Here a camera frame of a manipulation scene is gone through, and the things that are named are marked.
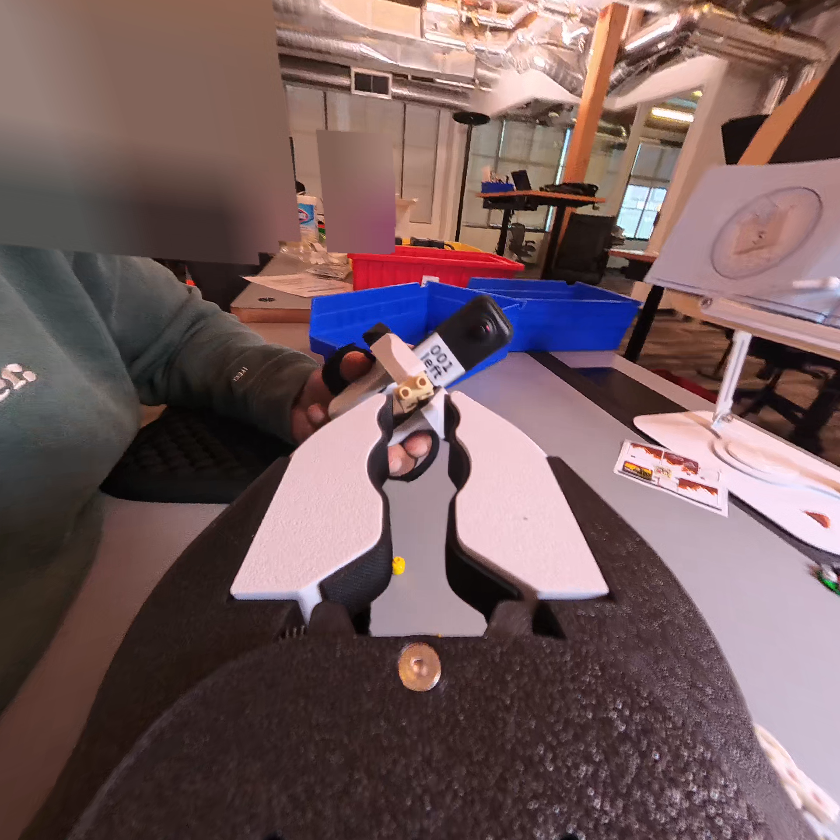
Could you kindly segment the person's left hand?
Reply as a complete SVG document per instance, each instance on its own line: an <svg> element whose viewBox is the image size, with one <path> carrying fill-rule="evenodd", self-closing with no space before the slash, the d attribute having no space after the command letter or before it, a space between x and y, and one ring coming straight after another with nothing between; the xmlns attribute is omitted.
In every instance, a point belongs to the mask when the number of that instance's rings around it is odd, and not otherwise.
<svg viewBox="0 0 840 840"><path fill-rule="evenodd" d="M290 412L290 435L302 444L329 421L329 405L337 395L332 385L347 386L371 371L373 358L358 350L336 353L309 375Z"/></svg>

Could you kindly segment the tan minifigure legs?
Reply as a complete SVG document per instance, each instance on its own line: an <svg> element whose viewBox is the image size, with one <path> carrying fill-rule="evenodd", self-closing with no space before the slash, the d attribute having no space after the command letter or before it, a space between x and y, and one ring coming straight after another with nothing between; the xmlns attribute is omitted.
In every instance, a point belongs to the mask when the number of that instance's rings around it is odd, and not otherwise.
<svg viewBox="0 0 840 840"><path fill-rule="evenodd" d="M425 373L421 373L398 384L393 392L393 400L399 413L407 415L429 402L434 394L434 384Z"/></svg>

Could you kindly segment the pale blue instruction booklet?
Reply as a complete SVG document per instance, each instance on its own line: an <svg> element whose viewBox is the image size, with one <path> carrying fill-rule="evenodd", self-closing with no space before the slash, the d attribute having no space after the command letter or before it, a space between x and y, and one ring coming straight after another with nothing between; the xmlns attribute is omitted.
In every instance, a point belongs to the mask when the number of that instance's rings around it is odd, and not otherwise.
<svg viewBox="0 0 840 840"><path fill-rule="evenodd" d="M838 319L839 161L725 165L700 180L647 281L785 316Z"/></svg>

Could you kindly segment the silver ceiling air duct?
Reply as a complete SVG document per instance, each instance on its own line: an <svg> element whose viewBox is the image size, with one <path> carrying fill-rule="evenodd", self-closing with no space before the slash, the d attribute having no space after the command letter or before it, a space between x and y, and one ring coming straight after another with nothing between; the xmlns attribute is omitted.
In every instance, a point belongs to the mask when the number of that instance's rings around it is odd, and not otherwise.
<svg viewBox="0 0 840 840"><path fill-rule="evenodd" d="M391 77L408 101L495 116L581 101L595 30L612 2L272 2L276 44L293 59ZM710 57L767 72L779 94L827 68L830 49L801 24L838 2L623 2L609 104Z"/></svg>

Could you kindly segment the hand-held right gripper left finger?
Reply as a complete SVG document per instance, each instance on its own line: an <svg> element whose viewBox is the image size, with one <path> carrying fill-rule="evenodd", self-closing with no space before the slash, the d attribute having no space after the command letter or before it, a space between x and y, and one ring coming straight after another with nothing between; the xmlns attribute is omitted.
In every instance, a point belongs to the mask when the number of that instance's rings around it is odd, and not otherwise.
<svg viewBox="0 0 840 840"><path fill-rule="evenodd" d="M288 461L231 584L239 601L321 602L367 611L392 577L391 401L373 395L329 422Z"/></svg>

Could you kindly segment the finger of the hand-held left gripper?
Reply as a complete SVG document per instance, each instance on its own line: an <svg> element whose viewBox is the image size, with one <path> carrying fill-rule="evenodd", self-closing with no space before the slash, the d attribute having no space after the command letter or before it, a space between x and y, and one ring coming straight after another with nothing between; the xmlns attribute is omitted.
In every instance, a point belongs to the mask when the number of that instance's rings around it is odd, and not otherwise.
<svg viewBox="0 0 840 840"><path fill-rule="evenodd" d="M377 361L396 385L417 375L417 357L413 349L393 332L387 332L377 340Z"/></svg>
<svg viewBox="0 0 840 840"><path fill-rule="evenodd" d="M436 392L423 406L422 414L427 425L441 441L450 441L455 428L455 409L449 393Z"/></svg>

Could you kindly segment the paned window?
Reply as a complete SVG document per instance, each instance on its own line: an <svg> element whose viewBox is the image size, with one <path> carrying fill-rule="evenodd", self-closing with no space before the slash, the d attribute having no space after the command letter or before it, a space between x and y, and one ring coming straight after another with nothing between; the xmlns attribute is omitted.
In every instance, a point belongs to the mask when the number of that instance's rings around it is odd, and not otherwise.
<svg viewBox="0 0 840 840"><path fill-rule="evenodd" d="M650 239L667 191L664 185L627 185L616 218L616 224L623 231L625 240Z"/></svg>

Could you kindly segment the light wood side desk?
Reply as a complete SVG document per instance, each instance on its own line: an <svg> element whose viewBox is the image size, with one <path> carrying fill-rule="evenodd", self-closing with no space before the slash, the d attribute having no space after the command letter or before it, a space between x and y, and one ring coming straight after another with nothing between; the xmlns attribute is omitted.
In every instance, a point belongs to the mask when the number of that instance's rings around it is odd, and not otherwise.
<svg viewBox="0 0 840 840"><path fill-rule="evenodd" d="M326 266L316 266L302 272L310 272L321 277L331 277L352 283L352 270L343 272ZM299 274L290 266L283 266L273 255L266 265L253 276L283 276ZM241 322L297 322L310 320L312 302L316 298L294 297L247 281L246 287L230 304L230 311Z"/></svg>

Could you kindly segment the wooden top standing desk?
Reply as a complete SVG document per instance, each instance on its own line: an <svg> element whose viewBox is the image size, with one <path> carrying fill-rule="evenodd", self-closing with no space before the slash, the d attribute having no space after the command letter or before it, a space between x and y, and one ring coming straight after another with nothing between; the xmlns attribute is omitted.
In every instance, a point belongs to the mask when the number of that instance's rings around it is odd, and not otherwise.
<svg viewBox="0 0 840 840"><path fill-rule="evenodd" d="M542 263L544 271L552 268L558 247L565 236L568 227L568 222L565 220L566 216L573 210L585 205L598 206L605 202L605 198L598 196L546 191L478 192L476 196L482 200L485 209L500 209L503 213L496 248L496 254L499 257L503 256L507 246L508 231L513 213L518 211L530 212L539 207L556 208L555 219L549 230L548 245Z"/></svg>

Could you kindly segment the wooden panel support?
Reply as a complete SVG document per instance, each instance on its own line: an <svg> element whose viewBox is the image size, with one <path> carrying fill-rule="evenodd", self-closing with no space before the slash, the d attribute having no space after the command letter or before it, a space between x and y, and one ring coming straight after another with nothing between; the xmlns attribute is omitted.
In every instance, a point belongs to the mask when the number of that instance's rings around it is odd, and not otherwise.
<svg viewBox="0 0 840 840"><path fill-rule="evenodd" d="M777 150L794 121L813 98L836 99L839 105L839 61L818 80L807 83L801 90L791 94L764 121L756 132L739 163L741 165L766 165Z"/></svg>

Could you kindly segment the orange wooden post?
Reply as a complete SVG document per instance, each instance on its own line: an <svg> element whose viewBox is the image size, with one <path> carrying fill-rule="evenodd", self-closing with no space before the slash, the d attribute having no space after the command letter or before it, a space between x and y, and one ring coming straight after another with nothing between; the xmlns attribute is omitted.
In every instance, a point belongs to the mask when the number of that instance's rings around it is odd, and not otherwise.
<svg viewBox="0 0 840 840"><path fill-rule="evenodd" d="M565 158L563 179L566 182L585 181L628 15L629 6L623 3L612 3L599 13L581 102Z"/></svg>

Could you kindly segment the white book stand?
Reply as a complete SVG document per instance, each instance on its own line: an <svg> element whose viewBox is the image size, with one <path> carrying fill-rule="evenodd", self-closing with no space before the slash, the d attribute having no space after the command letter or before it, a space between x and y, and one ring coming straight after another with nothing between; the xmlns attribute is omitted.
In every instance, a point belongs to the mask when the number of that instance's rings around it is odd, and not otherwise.
<svg viewBox="0 0 840 840"><path fill-rule="evenodd" d="M719 469L729 495L816 550L839 554L839 472L732 411L750 342L759 337L838 360L838 278L794 280L792 302L697 290L700 311L734 329L734 344L713 411L636 416L638 431L681 455ZM803 511L832 521L824 529Z"/></svg>

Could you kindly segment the red plastic bin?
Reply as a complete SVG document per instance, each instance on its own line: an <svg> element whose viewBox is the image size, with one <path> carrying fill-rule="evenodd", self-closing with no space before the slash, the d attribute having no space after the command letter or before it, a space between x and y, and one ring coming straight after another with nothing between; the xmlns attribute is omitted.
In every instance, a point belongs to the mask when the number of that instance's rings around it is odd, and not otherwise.
<svg viewBox="0 0 840 840"><path fill-rule="evenodd" d="M356 291L421 285L424 279L466 288L473 278L511 279L524 270L516 260L483 251L395 246L389 255L348 254Z"/></svg>

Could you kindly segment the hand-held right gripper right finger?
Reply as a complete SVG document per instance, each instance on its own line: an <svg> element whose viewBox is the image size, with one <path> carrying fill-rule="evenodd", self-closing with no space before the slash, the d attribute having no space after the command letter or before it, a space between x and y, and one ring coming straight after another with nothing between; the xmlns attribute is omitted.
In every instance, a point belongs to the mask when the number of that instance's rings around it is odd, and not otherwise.
<svg viewBox="0 0 840 840"><path fill-rule="evenodd" d="M541 447L462 392L448 397L447 408L455 548L528 599L607 595L607 582Z"/></svg>

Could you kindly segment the black board panel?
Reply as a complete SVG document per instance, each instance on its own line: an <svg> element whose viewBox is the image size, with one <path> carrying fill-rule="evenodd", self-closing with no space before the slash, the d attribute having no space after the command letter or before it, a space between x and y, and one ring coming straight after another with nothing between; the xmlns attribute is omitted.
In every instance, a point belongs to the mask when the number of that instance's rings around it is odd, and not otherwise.
<svg viewBox="0 0 840 840"><path fill-rule="evenodd" d="M813 98L794 121L771 164L804 163L839 158L839 105L836 99Z"/></svg>

